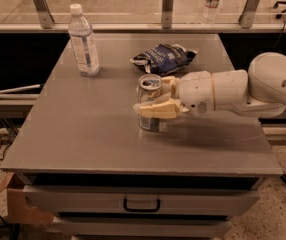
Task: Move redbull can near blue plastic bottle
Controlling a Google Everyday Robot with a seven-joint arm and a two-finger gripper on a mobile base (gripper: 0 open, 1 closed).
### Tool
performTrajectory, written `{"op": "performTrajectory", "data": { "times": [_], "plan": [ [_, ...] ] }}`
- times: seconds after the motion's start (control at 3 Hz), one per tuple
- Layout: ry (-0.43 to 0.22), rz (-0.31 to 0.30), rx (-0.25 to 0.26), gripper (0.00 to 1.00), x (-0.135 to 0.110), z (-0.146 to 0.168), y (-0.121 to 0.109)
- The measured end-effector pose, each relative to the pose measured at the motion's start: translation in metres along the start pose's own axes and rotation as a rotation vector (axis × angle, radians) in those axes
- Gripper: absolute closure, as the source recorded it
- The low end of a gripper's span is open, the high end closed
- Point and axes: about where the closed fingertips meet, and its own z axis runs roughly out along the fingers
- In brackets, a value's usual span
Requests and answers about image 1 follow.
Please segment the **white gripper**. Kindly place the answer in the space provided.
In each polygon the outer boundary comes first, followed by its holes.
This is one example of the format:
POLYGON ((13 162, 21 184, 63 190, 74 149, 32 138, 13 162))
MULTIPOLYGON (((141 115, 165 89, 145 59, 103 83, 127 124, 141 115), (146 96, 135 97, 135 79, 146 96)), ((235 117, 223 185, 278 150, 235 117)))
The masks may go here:
POLYGON ((182 112, 190 116, 205 116, 214 111, 212 75, 207 71, 192 72, 180 80, 174 76, 162 77, 161 93, 170 93, 180 100, 169 98, 161 103, 137 103, 134 111, 141 117, 174 119, 182 112))

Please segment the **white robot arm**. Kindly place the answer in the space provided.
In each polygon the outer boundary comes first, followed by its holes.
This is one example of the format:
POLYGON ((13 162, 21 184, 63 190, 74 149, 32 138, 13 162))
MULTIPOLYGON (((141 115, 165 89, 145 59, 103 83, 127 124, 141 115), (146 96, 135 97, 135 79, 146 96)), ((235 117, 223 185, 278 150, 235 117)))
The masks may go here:
POLYGON ((174 119, 229 111, 270 118, 286 109, 286 56, 266 52, 247 70, 191 72, 181 78, 145 75, 139 83, 148 89, 133 106, 142 117, 174 119))

